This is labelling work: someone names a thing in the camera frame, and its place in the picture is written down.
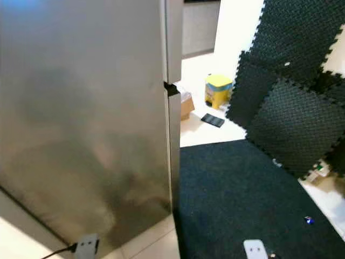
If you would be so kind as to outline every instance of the white tile floor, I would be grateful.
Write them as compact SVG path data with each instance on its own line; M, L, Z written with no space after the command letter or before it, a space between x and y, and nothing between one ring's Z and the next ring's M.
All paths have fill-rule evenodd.
M195 110L190 119L181 122L181 147L244 139L245 131L225 119L221 128L200 121L206 113L224 118L226 107L216 111L204 103L205 77L213 72L213 55L185 59L182 62L182 80L179 87L192 93ZM334 177L325 178L318 186L300 182L314 202L328 217L345 240L345 183ZM179 259L174 219L165 220L129 241L104 259Z

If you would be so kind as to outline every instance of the stainless steel refrigerator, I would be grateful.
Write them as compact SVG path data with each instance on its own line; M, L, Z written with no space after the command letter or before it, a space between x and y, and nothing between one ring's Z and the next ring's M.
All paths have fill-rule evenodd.
M1 195L63 242L99 233L108 254L171 213L163 80L181 74L182 1L1 8Z

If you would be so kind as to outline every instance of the dark green carpet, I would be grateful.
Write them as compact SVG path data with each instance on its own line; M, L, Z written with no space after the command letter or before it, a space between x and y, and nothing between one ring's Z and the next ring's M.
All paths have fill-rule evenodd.
M181 259L245 259L245 239L283 259L345 258L345 243L297 180L246 140L181 149L174 217Z

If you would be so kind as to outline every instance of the power cord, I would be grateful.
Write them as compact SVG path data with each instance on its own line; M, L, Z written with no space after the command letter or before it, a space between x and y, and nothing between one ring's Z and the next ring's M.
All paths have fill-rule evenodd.
M46 259L46 258L48 258L48 257L51 257L51 256L56 255L56 254L60 254L60 253L65 252L65 251L70 251L70 252L74 253L75 250L76 250L76 248L77 248L77 245L78 245L78 243L74 243L73 245L71 245L71 246L69 246L69 247L62 248L62 249L60 249L60 250L57 250L57 251L51 253L50 255L47 255L47 256L45 256L45 257L43 257L43 258L41 258L41 259Z

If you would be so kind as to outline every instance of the yellow step stool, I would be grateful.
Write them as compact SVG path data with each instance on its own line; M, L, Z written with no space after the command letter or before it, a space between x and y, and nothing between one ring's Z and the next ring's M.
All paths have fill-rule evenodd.
M221 75L212 74L206 78L205 101L212 104L212 108L219 106L230 99L232 80Z

